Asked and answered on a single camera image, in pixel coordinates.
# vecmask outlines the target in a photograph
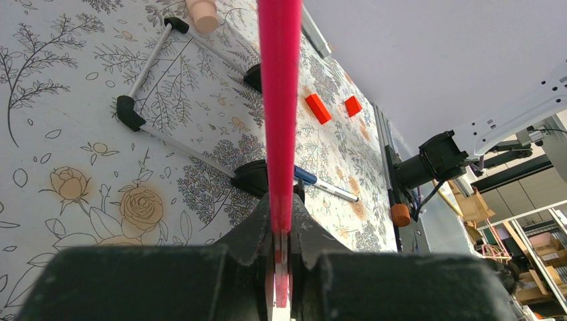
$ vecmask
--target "orange block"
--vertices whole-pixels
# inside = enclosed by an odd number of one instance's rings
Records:
[[[358,102],[358,99],[356,99],[355,96],[347,99],[344,102],[344,104],[346,105],[346,110],[348,111],[349,117],[353,117],[354,115],[356,115],[357,113],[359,113],[362,110],[362,106],[360,105],[360,103]]]
[[[319,98],[317,94],[310,94],[305,98],[305,101],[311,110],[313,110],[315,117],[317,117],[321,125],[331,120],[331,114],[329,114],[329,111],[325,108],[325,105],[323,105],[321,98]]]

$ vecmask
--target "blue and white pen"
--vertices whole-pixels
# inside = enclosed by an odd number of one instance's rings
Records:
[[[352,193],[349,193],[344,189],[340,189],[336,186],[333,186],[327,182],[321,181],[320,179],[317,178],[317,176],[302,169],[298,165],[295,165],[294,175],[296,178],[303,179],[305,184],[307,185],[313,185],[318,189],[322,189],[323,191],[329,194],[336,195],[341,199],[346,199],[349,202],[358,202],[358,197],[356,195],[353,195]]]

